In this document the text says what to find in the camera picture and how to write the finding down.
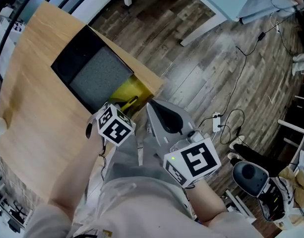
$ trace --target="black pants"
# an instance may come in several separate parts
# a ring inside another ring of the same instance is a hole
[[[270,177],[277,177],[279,173],[287,166],[282,161],[263,156],[245,145],[235,144],[234,149],[246,161],[257,164],[268,171]]]

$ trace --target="power outlet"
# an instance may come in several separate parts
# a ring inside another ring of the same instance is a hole
[[[220,115],[220,113],[216,112],[216,113],[213,113],[213,114],[212,114],[212,117],[218,116],[218,115]],[[220,128],[218,127],[219,125],[220,125],[220,117],[213,118],[213,119],[212,119],[212,131],[213,131],[213,132],[218,132],[218,131],[220,131]]]

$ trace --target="curved wooden desk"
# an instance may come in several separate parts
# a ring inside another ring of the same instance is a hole
[[[86,141],[84,133],[90,113],[51,69],[63,48],[83,27],[73,16],[44,2],[14,49],[0,93],[0,117],[8,124],[7,132],[0,136],[0,155],[28,188],[44,200]],[[163,81],[97,34],[156,94]]]

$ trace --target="t-shirt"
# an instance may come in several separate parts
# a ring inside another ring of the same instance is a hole
[[[154,178],[119,178],[103,186],[96,220],[74,234],[68,216],[58,207],[41,205],[25,238],[262,238],[236,212],[221,213],[209,227],[192,219],[178,186]]]

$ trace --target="white cube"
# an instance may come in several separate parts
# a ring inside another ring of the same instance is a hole
[[[134,132],[131,119],[114,105],[109,105],[96,120],[98,133],[116,146],[120,146]]]
[[[208,177],[221,166],[210,138],[165,154],[163,168],[183,187]]]

